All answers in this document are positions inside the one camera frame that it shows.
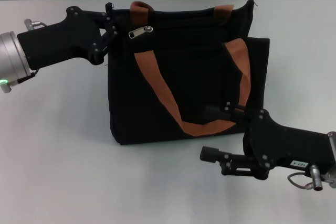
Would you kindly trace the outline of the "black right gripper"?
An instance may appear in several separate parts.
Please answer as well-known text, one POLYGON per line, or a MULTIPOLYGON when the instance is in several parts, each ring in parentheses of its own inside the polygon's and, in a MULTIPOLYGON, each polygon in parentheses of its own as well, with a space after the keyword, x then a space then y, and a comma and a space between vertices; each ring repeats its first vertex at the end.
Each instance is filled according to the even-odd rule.
POLYGON ((306 174, 316 165, 325 175, 335 165, 335 153, 329 136, 276 123, 265 109, 253 110, 247 106, 231 104, 205 107, 207 121, 223 120, 248 123, 244 134, 245 155, 222 152, 203 146, 200 160, 219 162, 224 176, 248 176, 259 180, 268 178, 275 167, 297 169, 306 174))

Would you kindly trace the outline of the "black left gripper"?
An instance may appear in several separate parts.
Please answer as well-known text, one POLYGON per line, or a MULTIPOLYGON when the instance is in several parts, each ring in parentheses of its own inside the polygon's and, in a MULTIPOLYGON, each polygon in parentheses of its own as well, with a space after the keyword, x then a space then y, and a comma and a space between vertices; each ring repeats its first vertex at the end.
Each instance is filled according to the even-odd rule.
POLYGON ((107 13, 66 9, 66 18, 53 25, 17 35, 28 65, 40 69, 73 58, 100 65, 118 36, 114 20, 107 13), (105 29, 102 36, 100 29, 105 29))

